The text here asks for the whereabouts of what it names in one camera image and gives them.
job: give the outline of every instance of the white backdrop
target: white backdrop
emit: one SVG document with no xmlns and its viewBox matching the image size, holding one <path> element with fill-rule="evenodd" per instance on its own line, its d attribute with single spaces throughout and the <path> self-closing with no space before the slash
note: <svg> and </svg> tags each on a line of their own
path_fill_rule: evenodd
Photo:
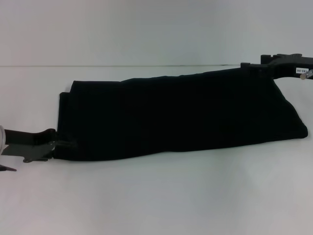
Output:
<svg viewBox="0 0 313 235">
<path fill-rule="evenodd" d="M 220 65 L 313 56 L 312 1 L 0 0 L 0 65 Z"/>
<path fill-rule="evenodd" d="M 193 74 L 234 67 L 156 66 L 258 63 L 261 54 L 313 57 L 310 6 L 0 0 L 0 124 L 56 128 L 58 95 L 73 80 Z M 0 172 L 0 234 L 313 234 L 313 81 L 276 83 L 308 138 L 98 163 L 0 156 L 18 169 Z"/>
</svg>

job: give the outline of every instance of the white wall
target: white wall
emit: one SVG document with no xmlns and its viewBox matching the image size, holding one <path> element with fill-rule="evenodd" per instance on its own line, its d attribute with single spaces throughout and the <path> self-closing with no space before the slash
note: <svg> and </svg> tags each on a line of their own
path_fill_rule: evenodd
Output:
<svg viewBox="0 0 313 235">
<path fill-rule="evenodd" d="M 1 0 L 0 65 L 218 65 L 313 56 L 312 1 Z"/>
</svg>

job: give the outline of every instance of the white label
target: white label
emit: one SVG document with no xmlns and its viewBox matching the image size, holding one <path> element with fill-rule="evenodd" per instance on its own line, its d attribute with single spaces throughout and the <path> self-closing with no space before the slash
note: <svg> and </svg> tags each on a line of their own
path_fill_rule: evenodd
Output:
<svg viewBox="0 0 313 235">
<path fill-rule="evenodd" d="M 307 71 L 309 71 L 309 69 L 305 69 L 305 68 L 296 68 L 295 69 L 295 73 L 300 73 L 300 74 L 303 74 Z"/>
</svg>

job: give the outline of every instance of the black fabric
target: black fabric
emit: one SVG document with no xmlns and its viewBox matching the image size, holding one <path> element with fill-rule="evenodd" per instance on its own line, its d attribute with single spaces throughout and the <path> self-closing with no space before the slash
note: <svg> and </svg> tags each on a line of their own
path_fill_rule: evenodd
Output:
<svg viewBox="0 0 313 235">
<path fill-rule="evenodd" d="M 76 150 L 58 159 L 116 160 L 304 138 L 296 110 L 272 79 L 233 69 L 123 82 L 75 81 L 60 95 L 58 132 Z"/>
</svg>

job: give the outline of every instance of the folded black fabric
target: folded black fabric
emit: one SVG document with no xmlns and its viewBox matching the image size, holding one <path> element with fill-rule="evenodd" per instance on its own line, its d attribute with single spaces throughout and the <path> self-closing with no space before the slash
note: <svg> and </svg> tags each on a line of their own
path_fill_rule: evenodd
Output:
<svg viewBox="0 0 313 235">
<path fill-rule="evenodd" d="M 60 95 L 58 133 L 77 149 L 57 159 L 117 160 L 308 135 L 274 81 L 244 69 L 123 82 L 73 82 Z"/>
</svg>

